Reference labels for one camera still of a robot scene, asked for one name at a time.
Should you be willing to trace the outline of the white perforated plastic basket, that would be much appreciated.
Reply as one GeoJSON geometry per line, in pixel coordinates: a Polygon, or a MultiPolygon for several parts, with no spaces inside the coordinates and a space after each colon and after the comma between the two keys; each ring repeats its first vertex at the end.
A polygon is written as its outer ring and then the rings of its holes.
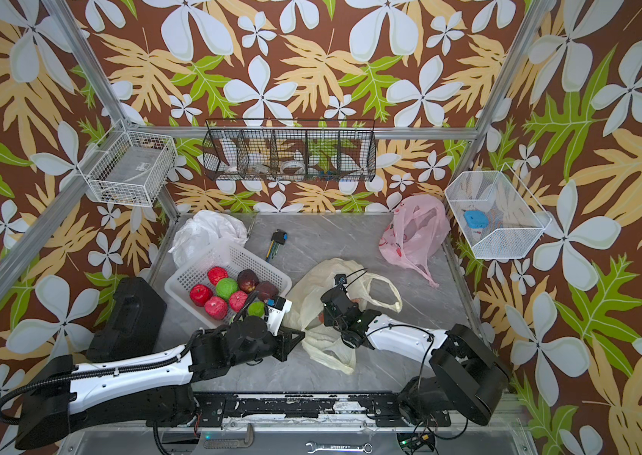
{"type": "Polygon", "coordinates": [[[208,328],[230,323],[235,315],[235,312],[229,309],[228,315],[223,320],[215,320],[190,299],[190,291],[197,284],[204,284],[211,290],[215,290],[207,276],[207,272],[212,267],[224,268],[233,279],[240,271],[252,269],[260,281],[273,284],[282,297],[285,297],[292,288],[292,280],[287,274],[238,244],[220,239],[190,258],[165,283],[165,292],[208,328]]]}

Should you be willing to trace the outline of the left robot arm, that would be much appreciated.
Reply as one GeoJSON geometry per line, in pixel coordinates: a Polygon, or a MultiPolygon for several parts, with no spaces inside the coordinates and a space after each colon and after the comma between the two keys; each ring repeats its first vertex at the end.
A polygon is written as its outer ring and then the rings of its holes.
{"type": "Polygon", "coordinates": [[[17,427],[20,450],[100,425],[143,420],[154,430],[176,427],[198,413],[193,384],[264,358],[285,361],[304,337],[302,331],[272,331],[263,318],[243,316],[152,355],[102,364],[59,356],[28,385],[0,398],[0,422],[17,427]]]}

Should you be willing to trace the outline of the pink apple-print plastic bag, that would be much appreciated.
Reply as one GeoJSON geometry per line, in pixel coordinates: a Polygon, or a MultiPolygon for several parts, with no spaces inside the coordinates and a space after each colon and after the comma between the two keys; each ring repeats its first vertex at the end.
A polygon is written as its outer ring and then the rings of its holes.
{"type": "Polygon", "coordinates": [[[446,208],[432,195],[404,198],[379,242],[383,259],[391,265],[416,271],[429,286],[438,288],[428,262],[451,231],[446,208]]]}

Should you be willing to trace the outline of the yellow orange-print plastic bag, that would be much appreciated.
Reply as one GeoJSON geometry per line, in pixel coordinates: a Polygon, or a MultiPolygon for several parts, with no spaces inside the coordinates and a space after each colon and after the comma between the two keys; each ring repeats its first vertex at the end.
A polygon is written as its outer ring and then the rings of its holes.
{"type": "Polygon", "coordinates": [[[283,325],[306,334],[301,345],[311,360],[351,375],[356,367],[355,350],[343,344],[339,332],[324,326],[319,320],[324,310],[321,297],[334,287],[334,278],[339,274],[351,278],[348,296],[363,310],[385,309],[396,313],[402,311],[402,296],[391,281],[379,274],[364,272],[359,263],[334,258],[313,267],[290,290],[286,298],[292,302],[292,310],[284,316],[283,325]],[[371,296],[373,281],[380,281],[389,286],[394,296],[391,303],[377,301],[371,296]]]}

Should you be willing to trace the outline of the white plastic bag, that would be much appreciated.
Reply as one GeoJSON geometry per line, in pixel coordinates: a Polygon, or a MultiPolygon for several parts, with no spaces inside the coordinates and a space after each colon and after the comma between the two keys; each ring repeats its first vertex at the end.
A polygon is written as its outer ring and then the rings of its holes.
{"type": "Polygon", "coordinates": [[[218,240],[229,240],[244,246],[249,234],[237,218],[210,210],[201,210],[176,232],[169,253],[176,267],[182,267],[218,240]]]}

